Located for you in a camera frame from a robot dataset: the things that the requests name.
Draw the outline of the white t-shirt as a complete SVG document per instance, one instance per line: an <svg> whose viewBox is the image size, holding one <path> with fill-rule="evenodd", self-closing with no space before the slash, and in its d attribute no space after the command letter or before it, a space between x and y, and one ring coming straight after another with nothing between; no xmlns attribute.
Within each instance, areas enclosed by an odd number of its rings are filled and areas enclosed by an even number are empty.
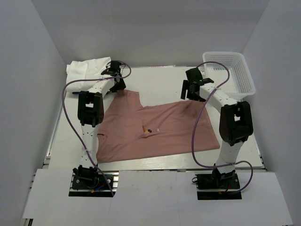
<svg viewBox="0 0 301 226"><path fill-rule="evenodd" d="M106 69L106 65L111 61L110 57L91 59L86 61L72 61L66 66L66 83L74 80L99 79L101 72ZM78 81L68 85L67 92L87 91L96 84L96 81Z"/></svg>

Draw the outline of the pink printed t-shirt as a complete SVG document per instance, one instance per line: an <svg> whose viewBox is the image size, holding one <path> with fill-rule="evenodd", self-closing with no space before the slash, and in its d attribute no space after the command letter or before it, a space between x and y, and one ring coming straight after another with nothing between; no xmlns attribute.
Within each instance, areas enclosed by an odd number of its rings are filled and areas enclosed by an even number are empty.
<svg viewBox="0 0 301 226"><path fill-rule="evenodd" d="M191 100L142 106L138 92L120 90L98 130L98 162L191 152L192 131L202 106L202 102ZM195 133L195 151L219 147L209 115L204 110Z"/></svg>

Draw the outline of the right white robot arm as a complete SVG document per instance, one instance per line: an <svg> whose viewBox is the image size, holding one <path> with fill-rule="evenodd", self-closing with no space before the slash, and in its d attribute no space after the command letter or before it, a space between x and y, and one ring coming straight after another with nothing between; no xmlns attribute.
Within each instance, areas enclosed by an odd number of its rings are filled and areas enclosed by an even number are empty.
<svg viewBox="0 0 301 226"><path fill-rule="evenodd" d="M219 188L225 187L230 181L227 173L235 169L242 145L253 134L250 104L247 101L239 102L229 97L220 89L225 82L216 86L212 79L203 78L197 67L189 69L185 73L187 79L183 81L181 99L188 98L204 102L192 131L192 158L198 166L206 169L218 169L219 172L212 176L213 184ZM198 162L194 148L198 121L206 104L213 106L220 114L219 134L222 138L222 145L219 157L213 166L206 166Z"/></svg>

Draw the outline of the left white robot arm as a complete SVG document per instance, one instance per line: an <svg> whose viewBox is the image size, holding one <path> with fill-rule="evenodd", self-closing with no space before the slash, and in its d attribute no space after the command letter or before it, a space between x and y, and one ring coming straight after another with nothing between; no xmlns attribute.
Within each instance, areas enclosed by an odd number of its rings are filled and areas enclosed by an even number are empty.
<svg viewBox="0 0 301 226"><path fill-rule="evenodd" d="M121 61L111 61L107 69L101 73L108 80L98 81L87 91L81 91L78 98L78 119L82 129L82 148L79 164L84 168L97 164L98 150L97 132L104 118L103 97L108 92L117 92L126 88L122 78L121 67L126 66Z"/></svg>

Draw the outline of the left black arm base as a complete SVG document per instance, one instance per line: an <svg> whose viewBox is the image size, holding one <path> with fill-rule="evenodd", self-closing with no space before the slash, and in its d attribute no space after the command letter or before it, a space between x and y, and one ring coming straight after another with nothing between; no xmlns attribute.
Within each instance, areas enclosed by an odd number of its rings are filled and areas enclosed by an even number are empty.
<svg viewBox="0 0 301 226"><path fill-rule="evenodd" d="M112 198L118 186L117 173L105 174L95 168L81 165L73 169L69 197L109 197Z"/></svg>

